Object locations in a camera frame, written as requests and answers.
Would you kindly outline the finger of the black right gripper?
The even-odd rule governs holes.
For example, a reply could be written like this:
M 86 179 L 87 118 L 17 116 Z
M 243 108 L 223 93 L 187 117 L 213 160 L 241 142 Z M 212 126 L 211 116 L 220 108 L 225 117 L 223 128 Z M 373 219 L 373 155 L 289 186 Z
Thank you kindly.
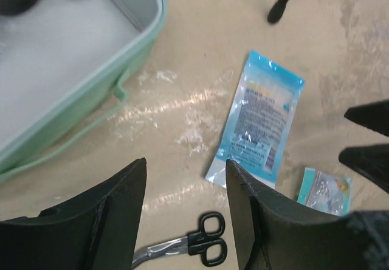
M 345 148 L 339 161 L 388 193 L 388 144 Z
M 344 117 L 369 130 L 388 136 L 388 100 L 350 107 Z

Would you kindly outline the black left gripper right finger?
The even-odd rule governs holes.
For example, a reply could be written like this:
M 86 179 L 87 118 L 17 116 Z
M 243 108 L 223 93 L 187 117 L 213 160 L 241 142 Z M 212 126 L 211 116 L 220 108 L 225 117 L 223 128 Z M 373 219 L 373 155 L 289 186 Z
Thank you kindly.
M 388 269 L 388 212 L 334 216 L 301 205 L 226 162 L 239 269 Z

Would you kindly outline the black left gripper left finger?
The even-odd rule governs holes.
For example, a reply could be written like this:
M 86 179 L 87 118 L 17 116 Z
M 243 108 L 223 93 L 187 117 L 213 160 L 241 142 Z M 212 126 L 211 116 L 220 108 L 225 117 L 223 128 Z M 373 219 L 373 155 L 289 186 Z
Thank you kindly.
M 1 221 L 1 269 L 131 269 L 145 188 L 141 158 L 37 217 Z

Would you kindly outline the light blue foil pouch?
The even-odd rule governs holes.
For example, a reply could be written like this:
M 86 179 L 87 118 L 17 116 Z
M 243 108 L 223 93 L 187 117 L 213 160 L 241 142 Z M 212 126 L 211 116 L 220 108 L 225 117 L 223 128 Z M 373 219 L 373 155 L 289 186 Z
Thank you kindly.
M 225 187 L 226 162 L 232 160 L 275 188 L 304 85 L 301 77 L 250 51 L 206 180 Z

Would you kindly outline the mint green medicine case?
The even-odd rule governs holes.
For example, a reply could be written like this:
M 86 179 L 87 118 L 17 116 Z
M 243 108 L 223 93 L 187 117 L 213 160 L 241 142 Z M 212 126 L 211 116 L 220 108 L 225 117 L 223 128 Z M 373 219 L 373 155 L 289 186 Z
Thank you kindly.
M 165 0 L 38 0 L 1 18 L 1 179 L 60 154 L 57 141 L 103 103 L 127 100 L 124 82 L 150 57 Z

